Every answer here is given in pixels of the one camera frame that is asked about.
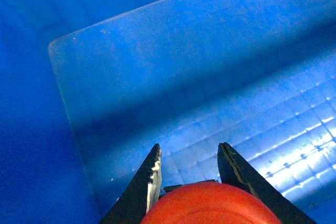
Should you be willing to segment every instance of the orange object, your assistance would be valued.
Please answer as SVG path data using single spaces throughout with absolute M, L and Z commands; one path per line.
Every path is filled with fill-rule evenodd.
M 281 224 L 259 199 L 234 186 L 202 182 L 161 198 L 141 224 Z

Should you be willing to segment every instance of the red ball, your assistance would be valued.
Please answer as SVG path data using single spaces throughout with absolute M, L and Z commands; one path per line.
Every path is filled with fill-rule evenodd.
M 234 186 L 202 182 L 162 197 L 141 224 L 281 224 L 259 199 Z

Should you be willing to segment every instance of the blue plastic bin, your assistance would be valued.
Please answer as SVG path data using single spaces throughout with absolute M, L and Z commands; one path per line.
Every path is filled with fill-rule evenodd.
M 333 223 L 336 0 L 0 0 L 0 31 L 0 223 L 98 223 L 156 142 L 163 186 L 229 142 Z

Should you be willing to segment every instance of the textured plastic surface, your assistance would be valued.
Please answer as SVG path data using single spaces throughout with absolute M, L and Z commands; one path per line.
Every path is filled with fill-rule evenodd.
M 303 210 L 325 200 L 335 178 L 335 4 L 162 0 L 54 41 L 102 213 L 155 142 L 163 186 L 217 179 L 227 141 Z

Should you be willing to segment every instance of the blue plastic container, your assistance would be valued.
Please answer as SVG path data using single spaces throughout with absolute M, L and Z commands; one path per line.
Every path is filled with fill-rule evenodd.
M 0 31 L 0 223 L 98 223 L 156 142 L 164 186 L 229 142 L 335 219 L 336 0 L 0 0 Z

